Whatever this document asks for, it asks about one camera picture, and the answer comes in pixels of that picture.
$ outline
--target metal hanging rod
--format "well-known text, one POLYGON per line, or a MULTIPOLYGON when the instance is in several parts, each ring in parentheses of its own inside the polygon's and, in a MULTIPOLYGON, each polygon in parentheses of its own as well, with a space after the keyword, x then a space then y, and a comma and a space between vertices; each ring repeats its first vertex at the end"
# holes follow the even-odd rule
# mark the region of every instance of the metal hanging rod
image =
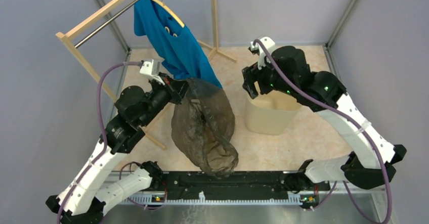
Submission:
POLYGON ((139 0, 134 0, 130 4, 128 4, 126 7, 124 7, 121 11, 113 15, 109 20, 107 20, 105 23, 100 25, 100 27, 96 28, 94 31, 92 31, 90 34, 88 34, 85 38, 83 38, 81 41, 79 41, 74 47, 77 49, 82 44, 84 44, 86 41, 88 41, 90 38, 92 38, 94 35, 96 35, 98 32, 100 32, 103 28, 105 28, 107 25, 109 25, 111 22, 113 22, 116 18, 118 18, 120 15, 122 15, 126 10, 130 9, 134 4, 136 4, 139 0))

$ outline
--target wooden clothes rack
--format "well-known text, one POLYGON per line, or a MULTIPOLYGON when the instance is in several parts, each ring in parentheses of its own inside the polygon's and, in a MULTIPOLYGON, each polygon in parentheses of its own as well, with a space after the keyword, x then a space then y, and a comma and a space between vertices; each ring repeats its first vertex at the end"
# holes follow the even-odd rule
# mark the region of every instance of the wooden clothes rack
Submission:
MULTIPOLYGON (((111 12, 113 9, 118 7, 124 1, 125 0, 111 0, 109 3, 101 7, 98 11, 96 11, 91 16, 83 20, 81 23, 79 23, 76 27, 72 28, 67 33, 63 34, 61 32, 58 32, 56 34, 58 39, 60 39, 60 41, 64 44, 64 46, 66 46, 66 48, 71 52, 71 54, 78 60, 78 62, 85 68, 85 70, 92 76, 92 78, 97 83, 100 81, 100 76, 97 74, 95 69, 91 66, 91 64, 85 59, 85 57, 80 53, 78 48, 86 41, 88 41, 90 38, 92 38, 94 35, 96 35, 98 32, 100 32, 107 25, 109 25, 111 22, 113 22, 126 10, 131 8, 139 0, 133 0, 130 4, 128 4, 122 10, 120 10, 115 15, 113 15, 110 19, 108 19, 105 23, 103 23, 97 29, 92 31, 89 35, 87 35, 77 44, 73 44, 72 40, 75 39, 78 35, 82 34, 85 30, 87 30, 89 27, 94 25, 96 22, 98 22, 100 19, 102 19, 104 16, 106 16, 109 12, 111 12)), ((210 50, 210 52, 207 55, 209 60, 211 60, 216 54, 219 54, 233 62, 237 62, 236 58, 224 52, 221 52, 219 50, 217 0, 211 0, 211 14, 212 14, 212 22, 213 22, 213 46, 206 44, 202 41, 198 41, 199 44, 203 48, 207 48, 210 50)), ((117 100, 115 93, 109 88, 108 85, 103 83, 102 88, 113 101, 117 100)), ((151 140, 153 143, 155 143, 157 146, 161 147, 162 149, 164 150, 166 149, 166 146, 162 144, 160 141, 158 141, 155 137, 151 136, 148 132, 145 132, 145 133, 146 133, 146 137, 149 140, 151 140)))

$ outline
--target plastic bag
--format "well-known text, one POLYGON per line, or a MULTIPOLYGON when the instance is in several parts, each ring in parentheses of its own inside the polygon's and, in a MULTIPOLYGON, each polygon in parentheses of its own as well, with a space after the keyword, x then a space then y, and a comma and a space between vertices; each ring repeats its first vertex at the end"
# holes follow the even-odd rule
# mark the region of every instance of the plastic bag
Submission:
POLYGON ((225 91, 198 78, 188 78, 182 104, 175 105, 171 138, 191 162, 205 173, 221 178, 238 164, 230 143, 235 116, 225 91))

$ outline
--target white bracket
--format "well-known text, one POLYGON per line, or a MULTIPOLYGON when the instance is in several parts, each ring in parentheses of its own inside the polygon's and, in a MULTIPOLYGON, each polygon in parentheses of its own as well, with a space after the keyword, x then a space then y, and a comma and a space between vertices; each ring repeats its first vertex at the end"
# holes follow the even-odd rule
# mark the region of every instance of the white bracket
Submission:
POLYGON ((165 85, 165 82, 159 76, 159 67, 161 63, 156 59, 145 59, 143 65, 140 68, 140 74, 147 77, 149 80, 156 80, 160 84, 165 85))
MULTIPOLYGON (((267 48, 270 54, 274 51, 276 43, 270 37, 261 36, 258 39, 262 42, 262 44, 264 44, 265 48, 267 48)), ((261 70, 262 67, 265 66, 265 56, 266 56, 265 52, 262 50, 262 48, 260 48, 258 43, 253 45, 253 41, 250 42, 250 51, 258 52, 258 55, 259 55, 258 69, 261 70)))

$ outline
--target beige floor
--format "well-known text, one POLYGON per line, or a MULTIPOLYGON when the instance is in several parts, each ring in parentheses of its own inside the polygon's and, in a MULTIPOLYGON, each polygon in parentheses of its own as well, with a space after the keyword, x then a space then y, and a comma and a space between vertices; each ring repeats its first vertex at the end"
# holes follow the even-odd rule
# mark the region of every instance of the beige floor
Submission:
MULTIPOLYGON (((306 54, 307 62, 313 71, 329 70, 321 46, 297 46, 306 54)), ((235 133, 231 143, 239 154, 235 170, 294 170, 307 159, 329 159, 350 153, 351 148, 338 133, 323 119, 302 107, 290 126, 278 136, 269 136, 249 131, 244 125, 244 105, 246 92, 242 89, 241 69, 257 61, 247 48, 222 48, 226 53, 237 57, 238 63, 216 55, 210 62, 219 81, 230 100, 235 114, 235 133)), ((130 61, 144 58, 159 58, 153 49, 133 50, 130 61)), ((137 67, 129 67, 124 87, 139 85, 144 90, 150 86, 137 67)), ((174 106, 158 115, 148 127, 148 132, 167 146, 167 150, 143 138, 117 167, 130 162, 158 161, 163 170, 199 170, 180 152, 171 139, 171 117, 174 106)))

